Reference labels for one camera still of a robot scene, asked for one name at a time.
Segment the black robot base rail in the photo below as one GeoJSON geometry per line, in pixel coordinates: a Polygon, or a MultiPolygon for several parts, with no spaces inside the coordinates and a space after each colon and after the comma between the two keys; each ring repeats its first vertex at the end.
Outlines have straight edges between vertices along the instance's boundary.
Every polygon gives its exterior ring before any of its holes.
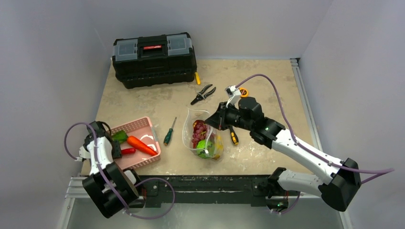
{"type": "Polygon", "coordinates": [[[298,192],[284,191],[269,175],[170,175],[140,176],[146,183],[137,191],[130,208],[160,208],[171,202],[183,204],[249,204],[252,207],[286,209],[298,192]]]}

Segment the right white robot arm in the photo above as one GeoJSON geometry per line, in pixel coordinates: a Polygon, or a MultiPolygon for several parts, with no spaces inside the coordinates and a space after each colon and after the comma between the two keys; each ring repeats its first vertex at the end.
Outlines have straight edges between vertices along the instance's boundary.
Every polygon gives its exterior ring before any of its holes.
{"type": "Polygon", "coordinates": [[[242,98],[238,107],[221,102],[205,123],[217,130],[230,127],[247,130],[256,143],[287,155],[312,172],[277,169],[268,181],[268,188],[274,194],[284,190],[308,193],[321,197],[334,210],[344,212],[362,185],[356,161],[350,158],[342,161],[299,141],[281,123],[266,117],[253,97],[242,98]]]}

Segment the red toy chili pepper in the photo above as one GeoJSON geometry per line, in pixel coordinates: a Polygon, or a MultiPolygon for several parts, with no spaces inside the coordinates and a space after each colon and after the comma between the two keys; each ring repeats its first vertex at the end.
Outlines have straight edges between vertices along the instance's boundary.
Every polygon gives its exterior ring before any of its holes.
{"type": "Polygon", "coordinates": [[[126,148],[126,149],[121,150],[122,155],[131,155],[131,154],[134,154],[134,153],[136,153],[135,148],[126,148]]]}

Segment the clear zip top bag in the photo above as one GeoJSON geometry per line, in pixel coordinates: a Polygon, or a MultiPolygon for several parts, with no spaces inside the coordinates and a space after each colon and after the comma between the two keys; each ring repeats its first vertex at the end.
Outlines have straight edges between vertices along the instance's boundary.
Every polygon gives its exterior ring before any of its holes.
{"type": "Polygon", "coordinates": [[[215,128],[205,122],[210,116],[206,110],[188,108],[182,129],[182,142],[196,156],[218,160],[224,151],[223,139],[215,128]]]}

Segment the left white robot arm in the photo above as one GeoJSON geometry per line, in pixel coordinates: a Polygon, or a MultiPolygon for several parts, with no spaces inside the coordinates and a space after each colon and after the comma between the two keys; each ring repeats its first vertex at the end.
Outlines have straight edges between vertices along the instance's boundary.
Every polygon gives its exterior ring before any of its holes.
{"type": "Polygon", "coordinates": [[[101,214],[110,218],[139,198],[142,182],[125,174],[114,161],[113,156],[121,153],[120,144],[102,122],[91,122],[87,130],[84,150],[90,153],[91,171],[82,185],[101,214]]]}

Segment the green round toy fruit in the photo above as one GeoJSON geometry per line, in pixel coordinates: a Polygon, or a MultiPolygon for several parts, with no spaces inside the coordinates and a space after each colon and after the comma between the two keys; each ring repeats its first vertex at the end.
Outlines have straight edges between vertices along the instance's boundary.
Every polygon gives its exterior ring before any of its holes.
{"type": "Polygon", "coordinates": [[[201,140],[196,145],[196,154],[198,157],[203,159],[214,158],[215,154],[215,146],[214,143],[210,140],[201,140]]]}

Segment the pink toy grape bunch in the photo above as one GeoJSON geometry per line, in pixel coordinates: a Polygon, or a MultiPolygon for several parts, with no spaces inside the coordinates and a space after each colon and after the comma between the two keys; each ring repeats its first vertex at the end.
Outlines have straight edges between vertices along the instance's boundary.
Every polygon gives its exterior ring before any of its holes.
{"type": "Polygon", "coordinates": [[[196,145],[201,141],[205,140],[207,136],[208,127],[203,120],[196,120],[193,123],[193,134],[192,134],[192,146],[196,148],[196,145]]]}

